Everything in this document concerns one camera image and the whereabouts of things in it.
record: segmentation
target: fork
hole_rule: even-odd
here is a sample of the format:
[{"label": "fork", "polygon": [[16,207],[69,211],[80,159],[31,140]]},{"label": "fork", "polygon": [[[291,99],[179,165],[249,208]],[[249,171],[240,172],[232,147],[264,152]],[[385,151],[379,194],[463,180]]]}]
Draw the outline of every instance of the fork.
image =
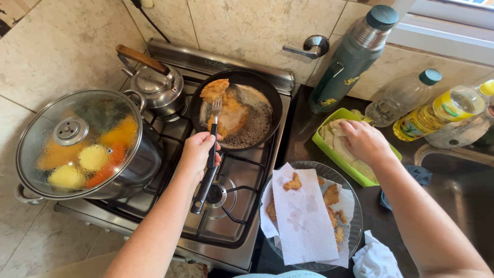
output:
[{"label": "fork", "polygon": [[211,134],[214,135],[214,145],[209,150],[209,157],[207,158],[207,167],[214,168],[215,157],[216,157],[216,135],[218,133],[218,116],[221,113],[221,97],[217,97],[213,101],[213,106],[211,108],[211,114],[213,115],[213,124],[211,124]]}]

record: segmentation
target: dish towel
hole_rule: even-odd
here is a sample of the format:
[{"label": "dish towel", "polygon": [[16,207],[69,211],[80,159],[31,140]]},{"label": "dish towel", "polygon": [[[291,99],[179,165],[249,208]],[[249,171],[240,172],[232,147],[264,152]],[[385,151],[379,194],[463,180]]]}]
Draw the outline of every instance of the dish towel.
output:
[{"label": "dish towel", "polygon": [[366,245],[352,257],[356,278],[403,278],[395,256],[384,244],[365,231]]},{"label": "dish towel", "polygon": [[[431,183],[432,173],[429,172],[424,167],[416,165],[406,165],[405,169],[410,175],[418,182],[419,185],[427,187]],[[388,199],[381,190],[381,205],[389,210],[391,206],[389,205]]]}]

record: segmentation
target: green thermos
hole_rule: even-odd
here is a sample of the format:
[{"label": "green thermos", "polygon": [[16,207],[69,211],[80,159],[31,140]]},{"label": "green thermos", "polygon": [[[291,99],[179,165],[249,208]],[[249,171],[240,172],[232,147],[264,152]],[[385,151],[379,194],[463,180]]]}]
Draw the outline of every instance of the green thermos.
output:
[{"label": "green thermos", "polygon": [[397,21],[398,14],[393,8],[376,5],[343,36],[328,69],[309,96],[312,112],[326,114],[335,109],[381,56],[386,38]]}]

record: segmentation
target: hot oil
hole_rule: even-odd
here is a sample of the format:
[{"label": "hot oil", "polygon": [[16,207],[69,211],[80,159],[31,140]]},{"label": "hot oil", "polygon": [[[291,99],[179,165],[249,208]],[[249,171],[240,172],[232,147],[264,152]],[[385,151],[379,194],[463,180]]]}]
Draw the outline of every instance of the hot oil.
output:
[{"label": "hot oil", "polygon": [[[229,97],[234,96],[237,101],[247,107],[248,114],[242,128],[236,133],[226,136],[220,144],[226,148],[245,148],[261,141],[273,121],[273,107],[266,96],[251,86],[231,84],[227,89]],[[207,127],[211,116],[211,104],[203,102],[201,106],[200,123]]]}]

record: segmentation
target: black countertop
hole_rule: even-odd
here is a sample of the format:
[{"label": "black countertop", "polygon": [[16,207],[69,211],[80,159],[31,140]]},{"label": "black countertop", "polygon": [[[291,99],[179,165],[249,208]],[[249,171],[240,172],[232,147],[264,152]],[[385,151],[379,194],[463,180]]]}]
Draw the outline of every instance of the black countertop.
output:
[{"label": "black countertop", "polygon": [[[350,183],[357,194],[364,216],[364,231],[371,230],[375,238],[389,247],[395,255],[404,277],[418,277],[417,268],[402,241],[393,213],[379,204],[380,187],[361,187],[312,142],[312,135],[328,117],[328,115],[319,116],[310,112],[307,98],[312,89],[311,87],[302,85],[292,100],[288,113],[287,126],[285,127],[286,132],[282,137],[282,144],[275,168],[282,166],[286,162],[312,160],[326,164],[337,170]],[[363,113],[369,103],[366,100],[347,96],[340,102],[338,108],[344,107],[348,110],[357,109]],[[388,141],[401,153],[403,156],[402,163],[405,165],[413,164],[415,151],[426,143],[424,139],[413,142],[401,141],[393,135],[391,126],[380,130]],[[359,249],[364,245],[364,236],[362,236]],[[350,259],[348,269],[337,267],[321,274],[329,278],[353,278],[355,276],[353,275],[352,268],[353,260]],[[259,230],[258,244],[252,260],[251,272],[280,274],[291,270],[295,270],[295,268],[284,266],[283,260],[269,247],[264,234]]]}]

